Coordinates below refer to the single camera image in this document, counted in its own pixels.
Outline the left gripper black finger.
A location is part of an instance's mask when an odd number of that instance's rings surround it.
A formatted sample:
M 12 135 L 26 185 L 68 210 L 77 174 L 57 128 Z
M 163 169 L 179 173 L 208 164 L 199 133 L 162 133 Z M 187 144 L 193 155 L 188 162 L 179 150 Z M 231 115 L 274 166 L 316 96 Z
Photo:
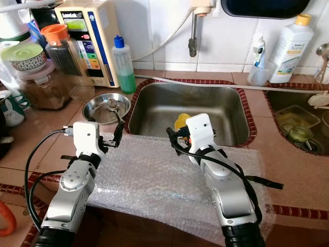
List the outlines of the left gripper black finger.
M 117 148 L 120 145 L 124 131 L 124 125 L 124 121 L 119 121 L 117 126 L 115 127 L 114 137 L 112 139 L 113 148 Z

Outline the yellow plastic cup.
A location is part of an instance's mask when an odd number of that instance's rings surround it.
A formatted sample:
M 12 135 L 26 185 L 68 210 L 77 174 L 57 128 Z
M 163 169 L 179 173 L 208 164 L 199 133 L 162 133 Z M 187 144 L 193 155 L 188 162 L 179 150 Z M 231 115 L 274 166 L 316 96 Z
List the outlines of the yellow plastic cup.
M 190 115 L 186 113 L 181 113 L 174 123 L 174 130 L 178 130 L 183 127 L 186 127 L 187 126 L 186 120 L 188 120 L 188 118 L 190 118 Z

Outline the stainless steel spoon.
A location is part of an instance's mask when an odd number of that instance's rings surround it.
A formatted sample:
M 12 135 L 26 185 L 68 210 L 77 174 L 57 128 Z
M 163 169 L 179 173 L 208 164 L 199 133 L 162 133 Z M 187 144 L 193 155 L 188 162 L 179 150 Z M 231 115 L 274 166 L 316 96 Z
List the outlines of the stainless steel spoon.
M 111 120 L 109 123 L 110 124 L 113 124 L 115 122 L 117 123 L 122 123 L 124 124 L 124 120 L 123 118 L 120 116 L 120 114 L 118 113 L 118 110 L 120 109 L 120 106 L 121 106 L 121 103 L 120 101 L 118 100 L 115 100 L 115 99 L 109 99 L 107 102 L 106 102 L 106 105 L 108 107 L 108 110 L 110 112 L 113 112 L 115 114 L 115 120 Z

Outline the round stainless steel bowl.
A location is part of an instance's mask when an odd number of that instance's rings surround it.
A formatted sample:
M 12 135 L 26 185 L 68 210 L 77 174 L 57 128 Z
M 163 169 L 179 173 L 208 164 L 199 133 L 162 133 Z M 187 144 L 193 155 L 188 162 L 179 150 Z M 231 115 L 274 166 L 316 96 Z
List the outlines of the round stainless steel bowl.
M 112 125 L 118 122 L 117 115 L 109 108 L 109 103 L 115 101 L 115 109 L 118 117 L 124 117 L 131 108 L 131 103 L 127 97 L 118 93 L 106 93 L 94 97 L 85 104 L 84 118 L 87 121 L 98 122 L 100 125 Z

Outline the white and green plastic utensil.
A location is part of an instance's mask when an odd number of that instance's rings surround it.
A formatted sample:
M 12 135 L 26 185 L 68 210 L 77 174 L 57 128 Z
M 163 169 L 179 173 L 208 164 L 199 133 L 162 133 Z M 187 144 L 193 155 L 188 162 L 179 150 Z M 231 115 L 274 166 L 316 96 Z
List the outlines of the white and green plastic utensil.
M 329 109 L 329 92 L 315 94 L 308 99 L 308 105 L 314 109 Z

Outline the stainless steel sink basin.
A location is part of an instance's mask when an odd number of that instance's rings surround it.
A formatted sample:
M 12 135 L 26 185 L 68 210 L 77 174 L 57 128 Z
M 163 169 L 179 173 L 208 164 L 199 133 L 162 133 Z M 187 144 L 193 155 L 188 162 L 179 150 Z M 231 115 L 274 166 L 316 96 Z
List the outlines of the stainless steel sink basin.
M 181 85 L 149 79 L 139 85 L 125 121 L 130 134 L 165 138 L 181 114 L 191 117 L 207 113 L 218 145 L 246 147 L 257 129 L 244 90 L 221 80 L 225 87 L 211 87 L 196 80 Z

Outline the clear bubble wrap sheet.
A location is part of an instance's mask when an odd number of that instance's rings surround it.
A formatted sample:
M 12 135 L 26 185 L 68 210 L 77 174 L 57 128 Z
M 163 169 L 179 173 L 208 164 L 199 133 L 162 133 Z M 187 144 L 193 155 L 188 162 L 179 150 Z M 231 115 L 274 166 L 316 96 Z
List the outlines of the clear bubble wrap sheet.
M 199 165 L 169 139 L 125 135 L 97 169 L 88 205 L 156 220 L 224 245 L 218 212 Z

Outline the clear drinking glass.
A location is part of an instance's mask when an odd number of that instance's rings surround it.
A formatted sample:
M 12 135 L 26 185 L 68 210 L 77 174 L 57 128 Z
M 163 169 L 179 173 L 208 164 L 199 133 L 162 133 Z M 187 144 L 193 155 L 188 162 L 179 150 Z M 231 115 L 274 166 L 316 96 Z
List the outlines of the clear drinking glass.
M 94 94 L 96 94 L 93 80 L 86 76 L 71 76 L 68 86 L 69 96 L 73 101 L 85 103 L 94 98 Z

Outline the green dish soap bottle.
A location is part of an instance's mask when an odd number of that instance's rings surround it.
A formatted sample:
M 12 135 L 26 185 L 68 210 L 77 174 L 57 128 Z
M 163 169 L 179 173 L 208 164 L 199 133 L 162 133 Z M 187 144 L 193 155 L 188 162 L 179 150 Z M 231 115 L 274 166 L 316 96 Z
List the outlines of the green dish soap bottle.
M 124 38 L 120 35 L 114 37 L 114 45 L 112 55 L 117 69 L 118 84 L 124 94 L 133 94 L 137 85 L 130 47 L 125 44 Z

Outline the plastic jar with pink lid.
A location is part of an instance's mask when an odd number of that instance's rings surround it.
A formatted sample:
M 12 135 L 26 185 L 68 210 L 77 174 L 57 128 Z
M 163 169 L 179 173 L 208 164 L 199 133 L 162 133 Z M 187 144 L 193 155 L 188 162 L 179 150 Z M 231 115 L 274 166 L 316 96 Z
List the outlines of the plastic jar with pink lid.
M 20 91 L 36 109 L 60 109 L 71 100 L 69 76 L 47 60 L 38 72 L 18 72 Z

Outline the clear plastic cup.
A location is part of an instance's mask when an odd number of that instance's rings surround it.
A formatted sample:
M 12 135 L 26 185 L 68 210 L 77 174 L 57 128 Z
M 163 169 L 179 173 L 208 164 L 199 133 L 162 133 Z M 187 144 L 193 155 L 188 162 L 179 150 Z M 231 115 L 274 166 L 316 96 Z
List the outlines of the clear plastic cup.
M 250 73 L 247 77 L 249 85 L 265 86 L 272 77 L 273 65 L 271 62 L 261 62 L 259 66 L 252 66 Z

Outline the white and green mug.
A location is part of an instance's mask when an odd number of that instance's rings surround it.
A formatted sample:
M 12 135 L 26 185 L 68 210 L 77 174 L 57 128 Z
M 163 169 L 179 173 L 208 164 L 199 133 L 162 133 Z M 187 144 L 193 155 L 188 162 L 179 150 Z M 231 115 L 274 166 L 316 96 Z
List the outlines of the white and green mug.
M 7 127 L 16 127 L 25 120 L 23 108 L 21 108 L 9 90 L 0 91 L 0 110 Z

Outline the steel sink holding dishes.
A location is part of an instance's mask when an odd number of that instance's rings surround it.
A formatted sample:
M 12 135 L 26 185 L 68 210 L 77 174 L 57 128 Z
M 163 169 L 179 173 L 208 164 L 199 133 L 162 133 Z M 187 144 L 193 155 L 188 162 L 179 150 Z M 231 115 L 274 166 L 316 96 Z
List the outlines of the steel sink holding dishes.
M 289 143 L 306 153 L 329 157 L 329 109 L 314 109 L 312 106 L 308 105 L 308 99 L 310 99 L 311 94 L 268 91 L 265 93 L 265 96 L 273 115 L 280 109 L 287 108 L 291 105 L 299 105 L 313 115 L 319 117 L 320 123 L 310 128 L 310 131 L 313 133 L 313 138 L 306 144 L 296 144 L 290 141 Z M 286 138 L 287 132 L 284 132 L 282 127 L 280 127 L 276 118 L 275 122 L 282 136 Z

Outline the clear ribbed jar orange lid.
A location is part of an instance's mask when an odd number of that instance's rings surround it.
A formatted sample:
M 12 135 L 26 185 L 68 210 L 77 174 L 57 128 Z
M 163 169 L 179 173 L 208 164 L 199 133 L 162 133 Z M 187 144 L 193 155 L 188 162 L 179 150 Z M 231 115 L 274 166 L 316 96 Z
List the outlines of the clear ribbed jar orange lid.
M 81 67 L 79 51 L 70 38 L 68 28 L 64 24 L 51 24 L 40 31 L 46 39 L 46 52 L 56 67 L 70 76 L 85 76 Z

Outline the cream water ionizer machine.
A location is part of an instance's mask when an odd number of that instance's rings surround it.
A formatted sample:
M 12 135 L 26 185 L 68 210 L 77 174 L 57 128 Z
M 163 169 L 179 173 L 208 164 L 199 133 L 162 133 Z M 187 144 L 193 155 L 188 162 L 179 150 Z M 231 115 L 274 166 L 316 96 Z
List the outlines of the cream water ionizer machine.
M 95 85 L 119 87 L 113 63 L 114 37 L 120 35 L 111 0 L 65 0 L 54 8 L 80 50 L 83 68 Z

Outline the black kettle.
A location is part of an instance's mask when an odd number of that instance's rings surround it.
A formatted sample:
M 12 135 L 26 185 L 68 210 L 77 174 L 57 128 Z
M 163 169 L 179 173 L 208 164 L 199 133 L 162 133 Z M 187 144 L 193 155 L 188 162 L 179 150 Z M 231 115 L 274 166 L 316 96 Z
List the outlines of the black kettle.
M 10 137 L 9 130 L 6 125 L 2 123 L 0 125 L 0 160 L 6 155 L 10 148 L 10 142 L 6 141 Z

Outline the clear glass food container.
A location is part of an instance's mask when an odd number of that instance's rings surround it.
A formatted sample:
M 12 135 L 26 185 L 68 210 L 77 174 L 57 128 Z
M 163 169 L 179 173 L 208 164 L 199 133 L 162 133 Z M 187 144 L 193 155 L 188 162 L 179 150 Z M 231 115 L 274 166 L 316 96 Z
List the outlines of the clear glass food container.
M 275 112 L 275 118 L 284 132 L 289 132 L 293 127 L 306 127 L 310 129 L 320 123 L 320 118 L 299 105 L 291 105 Z

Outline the round greenish lid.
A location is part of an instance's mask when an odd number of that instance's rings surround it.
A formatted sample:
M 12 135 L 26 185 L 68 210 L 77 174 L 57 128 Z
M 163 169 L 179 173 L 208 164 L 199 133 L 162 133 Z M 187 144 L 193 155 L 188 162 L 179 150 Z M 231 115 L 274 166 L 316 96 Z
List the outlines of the round greenish lid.
M 286 139 L 296 144 L 306 144 L 311 138 L 313 133 L 304 126 L 293 126 L 286 134 Z

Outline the small white blue bottle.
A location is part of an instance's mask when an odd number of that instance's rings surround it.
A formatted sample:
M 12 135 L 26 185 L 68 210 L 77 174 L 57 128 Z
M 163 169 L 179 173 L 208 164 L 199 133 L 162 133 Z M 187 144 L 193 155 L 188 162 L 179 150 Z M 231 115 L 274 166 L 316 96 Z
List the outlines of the small white blue bottle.
M 265 69 L 266 68 L 266 59 L 265 59 L 265 51 L 266 51 L 266 42 L 263 36 L 263 33 L 257 32 L 253 36 L 252 42 L 253 48 L 253 65 L 256 68 Z

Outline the patterned bowl with green lid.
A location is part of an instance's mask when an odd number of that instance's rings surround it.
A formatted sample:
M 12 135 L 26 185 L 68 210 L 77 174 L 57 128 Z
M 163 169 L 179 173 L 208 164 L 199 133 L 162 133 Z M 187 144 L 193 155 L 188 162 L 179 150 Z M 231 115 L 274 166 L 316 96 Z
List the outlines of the patterned bowl with green lid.
M 39 70 L 47 61 L 43 48 L 36 43 L 16 45 L 10 54 L 10 63 L 21 72 Z

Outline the white plastic container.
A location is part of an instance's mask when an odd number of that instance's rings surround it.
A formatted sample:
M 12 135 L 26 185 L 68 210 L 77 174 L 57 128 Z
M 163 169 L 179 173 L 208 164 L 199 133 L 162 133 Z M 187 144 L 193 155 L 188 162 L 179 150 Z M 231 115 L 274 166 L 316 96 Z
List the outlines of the white plastic container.
M 17 96 L 20 92 L 20 83 L 16 80 L 15 70 L 5 58 L 2 56 L 5 49 L 10 46 L 19 44 L 19 41 L 10 41 L 10 40 L 0 40 L 0 57 L 1 57 L 1 72 L 0 72 L 0 81 L 1 83 Z

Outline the blue plastic holder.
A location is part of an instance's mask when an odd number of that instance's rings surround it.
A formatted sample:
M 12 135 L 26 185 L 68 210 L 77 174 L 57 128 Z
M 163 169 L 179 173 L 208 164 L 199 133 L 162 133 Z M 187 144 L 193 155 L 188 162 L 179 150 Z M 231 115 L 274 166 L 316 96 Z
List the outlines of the blue plastic holder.
M 47 41 L 45 38 L 40 34 L 40 29 L 38 28 L 37 24 L 34 20 L 31 20 L 27 23 L 28 29 L 30 31 L 31 39 L 39 44 L 42 48 L 45 48 L 47 45 Z

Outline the white bottle with orange cap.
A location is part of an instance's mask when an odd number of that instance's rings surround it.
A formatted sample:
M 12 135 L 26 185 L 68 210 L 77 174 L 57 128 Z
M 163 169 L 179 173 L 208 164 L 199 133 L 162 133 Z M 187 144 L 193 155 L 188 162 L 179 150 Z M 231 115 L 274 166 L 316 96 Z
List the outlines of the white bottle with orange cap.
M 298 66 L 306 47 L 314 36 L 314 30 L 309 26 L 311 19 L 310 14 L 302 13 L 296 17 L 294 23 L 282 28 L 271 59 L 270 84 L 289 82 L 294 69 Z

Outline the beige tap diverter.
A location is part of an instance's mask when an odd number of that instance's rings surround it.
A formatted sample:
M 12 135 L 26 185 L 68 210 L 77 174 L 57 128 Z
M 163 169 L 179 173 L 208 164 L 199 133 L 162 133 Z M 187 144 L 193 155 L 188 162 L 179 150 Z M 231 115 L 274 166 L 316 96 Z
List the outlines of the beige tap diverter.
M 216 7 L 216 0 L 190 0 L 190 8 L 197 16 L 207 16 Z

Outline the black hanging pan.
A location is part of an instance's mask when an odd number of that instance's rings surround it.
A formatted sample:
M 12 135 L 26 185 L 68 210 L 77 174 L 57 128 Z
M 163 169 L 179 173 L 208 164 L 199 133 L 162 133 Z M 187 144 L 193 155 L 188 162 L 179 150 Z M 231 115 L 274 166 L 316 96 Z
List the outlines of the black hanging pan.
M 311 0 L 220 0 L 230 16 L 257 19 L 289 19 L 302 13 Z

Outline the white water filter canister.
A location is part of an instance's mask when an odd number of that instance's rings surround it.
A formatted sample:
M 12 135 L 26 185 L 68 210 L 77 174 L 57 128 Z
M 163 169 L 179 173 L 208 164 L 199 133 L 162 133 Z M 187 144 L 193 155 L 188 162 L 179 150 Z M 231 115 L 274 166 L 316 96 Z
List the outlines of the white water filter canister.
M 0 13 L 0 42 L 23 42 L 29 38 L 29 28 L 21 20 L 18 10 Z

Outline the steel ladle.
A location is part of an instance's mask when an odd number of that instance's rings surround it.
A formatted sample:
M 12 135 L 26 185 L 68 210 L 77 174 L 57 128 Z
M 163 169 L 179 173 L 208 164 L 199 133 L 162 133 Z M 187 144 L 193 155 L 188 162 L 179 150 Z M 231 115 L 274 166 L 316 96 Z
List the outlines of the steel ladle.
M 329 65 L 329 43 L 320 45 L 316 50 L 316 54 L 323 59 L 323 64 L 315 74 L 314 80 L 318 85 L 323 85 L 327 66 Z

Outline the grey wall tap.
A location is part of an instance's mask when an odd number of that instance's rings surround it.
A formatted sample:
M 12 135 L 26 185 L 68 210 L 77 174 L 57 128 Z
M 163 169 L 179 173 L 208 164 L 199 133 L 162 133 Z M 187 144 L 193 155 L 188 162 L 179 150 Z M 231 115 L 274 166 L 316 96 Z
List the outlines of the grey wall tap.
M 191 37 L 188 40 L 189 56 L 197 56 L 197 14 L 191 14 Z

